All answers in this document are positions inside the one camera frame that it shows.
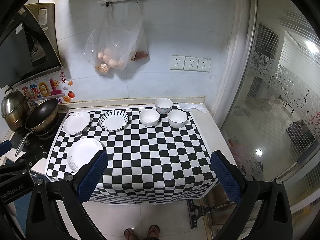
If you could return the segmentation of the steel steamer pot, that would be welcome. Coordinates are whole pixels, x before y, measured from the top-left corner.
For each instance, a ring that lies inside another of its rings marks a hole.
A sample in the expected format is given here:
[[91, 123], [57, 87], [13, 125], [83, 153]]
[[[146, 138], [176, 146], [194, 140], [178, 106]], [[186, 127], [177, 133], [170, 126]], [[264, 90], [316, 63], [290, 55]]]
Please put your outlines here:
[[17, 131], [24, 126], [30, 114], [29, 98], [19, 90], [9, 87], [5, 90], [5, 97], [1, 102], [1, 114], [12, 131]]

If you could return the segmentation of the plastic bag with eggs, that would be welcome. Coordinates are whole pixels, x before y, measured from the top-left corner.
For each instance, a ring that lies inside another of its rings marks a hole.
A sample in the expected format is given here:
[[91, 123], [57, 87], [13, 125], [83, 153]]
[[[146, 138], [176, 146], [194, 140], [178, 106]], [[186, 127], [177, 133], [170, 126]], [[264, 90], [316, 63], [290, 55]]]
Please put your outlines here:
[[127, 15], [116, 20], [113, 5], [105, 8], [85, 44], [84, 55], [96, 72], [124, 70], [140, 44], [143, 16], [140, 4], [129, 4]]

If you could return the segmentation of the middle wall socket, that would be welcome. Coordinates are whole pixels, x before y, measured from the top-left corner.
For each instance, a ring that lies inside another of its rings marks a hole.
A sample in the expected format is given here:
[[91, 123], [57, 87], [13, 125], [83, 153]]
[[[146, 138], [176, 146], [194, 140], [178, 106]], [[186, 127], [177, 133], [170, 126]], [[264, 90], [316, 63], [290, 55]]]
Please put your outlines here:
[[184, 70], [197, 71], [198, 64], [199, 58], [186, 56], [184, 61]]

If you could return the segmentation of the white oval plate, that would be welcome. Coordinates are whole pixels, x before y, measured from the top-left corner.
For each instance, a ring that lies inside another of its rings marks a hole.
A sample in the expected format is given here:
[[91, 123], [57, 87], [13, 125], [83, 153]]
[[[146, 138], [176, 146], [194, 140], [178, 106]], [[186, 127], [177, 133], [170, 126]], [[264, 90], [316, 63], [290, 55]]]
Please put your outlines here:
[[71, 113], [63, 123], [62, 130], [68, 135], [76, 135], [84, 131], [90, 123], [88, 112]]
[[95, 154], [103, 150], [101, 142], [93, 138], [84, 138], [75, 142], [67, 153], [67, 165], [76, 173], [83, 165], [88, 164]]

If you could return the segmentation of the right wall socket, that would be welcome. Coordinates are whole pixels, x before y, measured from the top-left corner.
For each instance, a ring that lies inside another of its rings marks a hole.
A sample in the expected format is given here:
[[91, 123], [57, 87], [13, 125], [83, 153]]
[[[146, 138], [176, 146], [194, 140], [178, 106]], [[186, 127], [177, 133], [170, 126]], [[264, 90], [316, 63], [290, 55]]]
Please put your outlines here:
[[208, 73], [210, 71], [211, 60], [199, 58], [197, 71]]

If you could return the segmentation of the left foot in sandal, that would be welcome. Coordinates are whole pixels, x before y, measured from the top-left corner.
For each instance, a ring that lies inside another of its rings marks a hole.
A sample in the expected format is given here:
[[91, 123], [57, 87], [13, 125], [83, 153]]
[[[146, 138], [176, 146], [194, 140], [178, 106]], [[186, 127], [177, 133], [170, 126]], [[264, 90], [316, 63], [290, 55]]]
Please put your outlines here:
[[131, 228], [125, 229], [124, 236], [126, 240], [138, 240], [138, 237], [136, 236], [135, 232]]

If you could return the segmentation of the right foot in sandal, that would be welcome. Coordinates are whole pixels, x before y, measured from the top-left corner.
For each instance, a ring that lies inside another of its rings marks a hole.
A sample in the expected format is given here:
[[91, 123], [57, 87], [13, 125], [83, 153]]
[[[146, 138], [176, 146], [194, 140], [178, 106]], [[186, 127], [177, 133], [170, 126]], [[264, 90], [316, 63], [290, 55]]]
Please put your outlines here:
[[160, 228], [157, 225], [151, 225], [148, 230], [147, 240], [159, 240]]

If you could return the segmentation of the left wall socket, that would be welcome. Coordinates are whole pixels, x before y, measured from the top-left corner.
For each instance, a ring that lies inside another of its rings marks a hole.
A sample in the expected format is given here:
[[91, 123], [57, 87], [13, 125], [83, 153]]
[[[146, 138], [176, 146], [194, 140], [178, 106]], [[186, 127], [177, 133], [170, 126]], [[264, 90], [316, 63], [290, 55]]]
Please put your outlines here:
[[169, 61], [170, 70], [183, 70], [184, 69], [185, 56], [171, 55]]

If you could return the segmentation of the glass sliding door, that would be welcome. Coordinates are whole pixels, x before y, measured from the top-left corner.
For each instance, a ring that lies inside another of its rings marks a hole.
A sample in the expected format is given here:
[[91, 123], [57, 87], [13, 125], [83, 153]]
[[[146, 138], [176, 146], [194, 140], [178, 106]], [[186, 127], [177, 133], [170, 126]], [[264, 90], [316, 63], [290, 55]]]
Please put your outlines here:
[[284, 181], [295, 205], [319, 189], [319, 38], [291, 0], [258, 0], [254, 40], [221, 131], [238, 167]]

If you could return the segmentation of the black range hood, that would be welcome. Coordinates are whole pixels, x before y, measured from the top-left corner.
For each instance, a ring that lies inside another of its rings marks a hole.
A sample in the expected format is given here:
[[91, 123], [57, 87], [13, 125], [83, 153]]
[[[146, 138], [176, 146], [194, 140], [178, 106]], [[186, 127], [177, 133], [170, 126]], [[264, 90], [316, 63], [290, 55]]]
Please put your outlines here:
[[55, 4], [24, 5], [1, 35], [1, 88], [62, 68], [56, 38]]

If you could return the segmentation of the wall socket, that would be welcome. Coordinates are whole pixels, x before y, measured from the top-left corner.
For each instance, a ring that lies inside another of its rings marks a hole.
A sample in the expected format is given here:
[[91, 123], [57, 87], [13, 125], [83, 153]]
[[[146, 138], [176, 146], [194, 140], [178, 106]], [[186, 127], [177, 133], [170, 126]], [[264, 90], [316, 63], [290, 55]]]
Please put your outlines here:
[[186, 56], [184, 61], [184, 70], [197, 71], [198, 64], [199, 58]]
[[197, 71], [208, 73], [210, 71], [211, 60], [199, 58]]
[[185, 56], [171, 55], [169, 61], [170, 70], [183, 70], [184, 69]]

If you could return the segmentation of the white bowl blue flowers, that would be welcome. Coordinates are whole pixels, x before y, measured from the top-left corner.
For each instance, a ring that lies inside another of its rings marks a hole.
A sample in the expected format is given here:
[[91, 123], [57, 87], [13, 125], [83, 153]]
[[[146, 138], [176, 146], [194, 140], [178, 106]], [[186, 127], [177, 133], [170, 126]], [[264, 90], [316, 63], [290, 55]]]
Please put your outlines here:
[[167, 115], [173, 107], [173, 102], [168, 98], [159, 98], [155, 101], [156, 111], [159, 114]]

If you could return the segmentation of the colourful wall sticker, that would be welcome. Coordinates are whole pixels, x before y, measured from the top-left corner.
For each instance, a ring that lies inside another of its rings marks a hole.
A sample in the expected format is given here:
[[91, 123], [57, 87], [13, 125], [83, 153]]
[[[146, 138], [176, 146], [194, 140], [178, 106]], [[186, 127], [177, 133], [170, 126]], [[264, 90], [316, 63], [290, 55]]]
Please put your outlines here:
[[68, 73], [60, 70], [16, 85], [14, 90], [27, 97], [27, 105], [34, 108], [48, 99], [57, 99], [59, 104], [72, 102], [75, 99], [73, 85]]

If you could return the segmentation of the white cloth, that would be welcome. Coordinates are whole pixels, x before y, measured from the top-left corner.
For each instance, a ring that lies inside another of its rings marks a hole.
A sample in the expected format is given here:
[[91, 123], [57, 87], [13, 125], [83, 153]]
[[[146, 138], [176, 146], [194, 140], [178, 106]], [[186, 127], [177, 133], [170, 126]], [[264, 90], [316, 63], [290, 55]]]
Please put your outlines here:
[[201, 104], [193, 104], [193, 103], [182, 103], [179, 102], [178, 105], [180, 106], [181, 110], [185, 112], [190, 112], [193, 109], [196, 109], [202, 113], [206, 113], [207, 110]]

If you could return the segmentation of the blue leaf pattern plate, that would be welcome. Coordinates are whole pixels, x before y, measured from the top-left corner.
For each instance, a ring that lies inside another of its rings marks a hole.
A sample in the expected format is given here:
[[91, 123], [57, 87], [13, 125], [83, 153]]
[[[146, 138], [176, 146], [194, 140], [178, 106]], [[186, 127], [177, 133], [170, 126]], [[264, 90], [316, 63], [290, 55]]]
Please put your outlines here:
[[129, 120], [125, 111], [116, 109], [105, 113], [99, 120], [99, 125], [103, 130], [116, 132], [123, 129]]

